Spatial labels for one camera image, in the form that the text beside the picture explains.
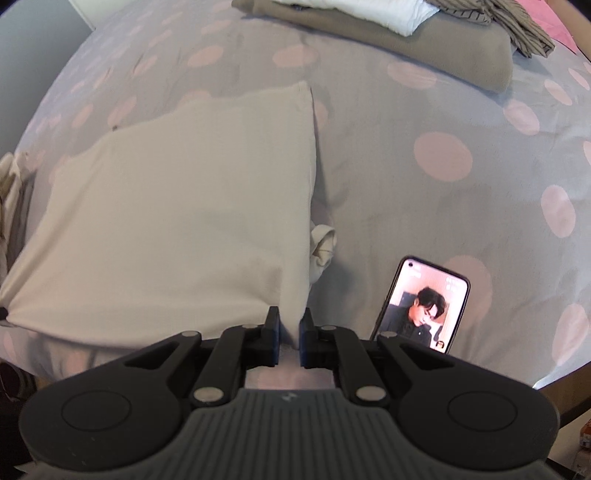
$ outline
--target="black jacket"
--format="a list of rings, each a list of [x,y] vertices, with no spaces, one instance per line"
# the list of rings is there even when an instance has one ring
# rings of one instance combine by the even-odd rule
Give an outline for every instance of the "black jacket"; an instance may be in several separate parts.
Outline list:
[[[408,318],[408,307],[388,305],[380,328],[381,332],[395,332],[413,342],[431,346],[431,329],[429,325],[415,326]]]

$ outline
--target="ribbed gray surface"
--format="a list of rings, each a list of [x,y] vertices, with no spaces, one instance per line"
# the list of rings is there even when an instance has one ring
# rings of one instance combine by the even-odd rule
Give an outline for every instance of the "ribbed gray surface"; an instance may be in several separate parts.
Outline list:
[[[384,410],[347,402],[340,390],[241,390],[229,405],[196,410],[164,450],[112,472],[42,465],[30,480],[556,480],[540,462],[502,473],[433,460]]]

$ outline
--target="folded clothes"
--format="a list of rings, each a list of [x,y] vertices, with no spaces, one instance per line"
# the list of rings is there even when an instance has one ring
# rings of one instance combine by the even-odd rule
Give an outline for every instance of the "folded clothes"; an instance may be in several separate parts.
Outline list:
[[[272,0],[233,0],[232,6],[400,53],[493,92],[504,92],[513,75],[509,35],[497,24],[482,28],[438,12],[402,37],[338,10],[296,9]]]
[[[19,163],[22,163],[24,155],[20,154],[15,158],[7,153],[0,160],[0,283],[8,274],[8,241],[21,190]]]
[[[466,20],[486,23],[494,20],[509,34],[511,42],[525,57],[547,57],[554,50],[548,34],[515,0],[427,0],[442,12]]]
[[[565,47],[570,48],[577,53],[577,44],[569,29],[564,26],[562,20],[556,15],[554,10],[544,0],[518,0],[519,3],[529,13],[544,31],[552,38],[557,40]]]
[[[284,5],[321,9],[335,8],[355,18],[382,25],[403,37],[439,10],[425,0],[274,0]]]
[[[25,246],[25,234],[27,233],[27,217],[33,196],[33,187],[35,185],[36,173],[30,174],[21,170],[21,191],[18,195],[17,205],[15,207],[12,219],[10,238],[8,238],[8,249],[6,252],[8,271],[14,265],[17,257]]]

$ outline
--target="black phone case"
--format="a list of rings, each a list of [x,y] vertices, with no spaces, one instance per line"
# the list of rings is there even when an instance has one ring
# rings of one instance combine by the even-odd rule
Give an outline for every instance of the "black phone case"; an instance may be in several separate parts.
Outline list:
[[[390,285],[390,288],[388,290],[388,294],[386,295],[386,298],[384,299],[384,303],[382,304],[382,309],[379,312],[379,316],[375,322],[374,330],[372,331],[370,339],[375,340],[376,335],[378,334],[379,325],[382,323],[382,319],[384,318],[384,314],[386,313],[386,308],[388,308],[388,303],[389,303],[390,297],[392,296],[392,292],[394,291],[394,287],[396,286],[396,282],[398,281],[398,277],[400,276],[402,266],[404,265],[404,263],[407,260],[414,260],[414,261],[422,263],[424,265],[428,265],[429,267],[435,268],[435,269],[437,269],[441,272],[444,272],[448,275],[453,275],[454,277],[461,278],[463,281],[466,282],[466,285],[468,287],[466,290],[466,296],[464,297],[464,302],[462,303],[462,308],[460,309],[460,313],[457,318],[456,326],[453,329],[452,336],[449,339],[449,343],[447,344],[447,348],[445,351],[445,353],[447,353],[452,346],[453,339],[456,336],[457,328],[460,326],[460,322],[462,321],[462,316],[464,315],[464,309],[466,308],[466,303],[468,301],[468,297],[470,296],[470,280],[468,280],[467,277],[459,274],[458,272],[454,272],[453,270],[449,270],[448,268],[444,268],[441,265],[437,265],[437,264],[429,262],[427,260],[423,260],[422,258],[415,257],[414,255],[407,255],[398,264],[398,268],[396,270],[396,275],[394,275],[394,279],[392,280],[392,284]]]

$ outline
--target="man's dark hair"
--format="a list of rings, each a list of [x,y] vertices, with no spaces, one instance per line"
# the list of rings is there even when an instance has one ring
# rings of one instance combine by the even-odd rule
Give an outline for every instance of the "man's dark hair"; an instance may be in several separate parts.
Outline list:
[[[435,315],[435,318],[441,316],[445,311],[445,298],[430,287],[425,287],[417,293],[417,298],[418,304],[427,307],[427,310],[431,310],[433,305],[437,307],[437,315]]]

